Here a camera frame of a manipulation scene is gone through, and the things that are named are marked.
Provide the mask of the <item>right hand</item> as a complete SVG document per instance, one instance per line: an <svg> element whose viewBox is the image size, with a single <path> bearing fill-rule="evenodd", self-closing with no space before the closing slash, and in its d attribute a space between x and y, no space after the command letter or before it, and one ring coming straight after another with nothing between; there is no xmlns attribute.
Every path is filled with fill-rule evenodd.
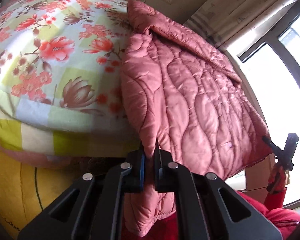
<svg viewBox="0 0 300 240"><path fill-rule="evenodd" d="M276 163L270 173L268 179L267 191L269 194L283 192L289 184L289 171L285 170L283 166Z"/></svg>

